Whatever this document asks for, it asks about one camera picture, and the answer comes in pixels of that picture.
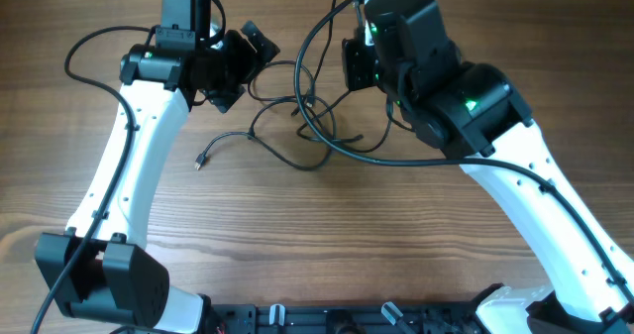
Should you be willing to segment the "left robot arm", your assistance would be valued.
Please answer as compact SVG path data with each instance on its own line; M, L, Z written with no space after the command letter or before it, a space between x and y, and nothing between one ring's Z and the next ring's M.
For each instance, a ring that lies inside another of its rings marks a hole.
M39 238L36 264L52 305L127 333L222 333L210 300L174 287L147 253L150 210L172 144L203 103L228 111L278 48L253 23L214 26L220 0L162 0L161 20L123 56L112 133L90 187L60 234Z

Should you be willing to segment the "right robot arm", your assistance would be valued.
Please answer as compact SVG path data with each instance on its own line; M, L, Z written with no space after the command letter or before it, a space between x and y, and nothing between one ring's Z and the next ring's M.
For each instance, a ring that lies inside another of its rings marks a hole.
M441 151L499 205L548 281L502 285L477 305L492 333L625 333L633 262L554 161L531 108L496 67L459 56L436 0L355 0L362 53L346 59L354 88L377 86L416 138Z

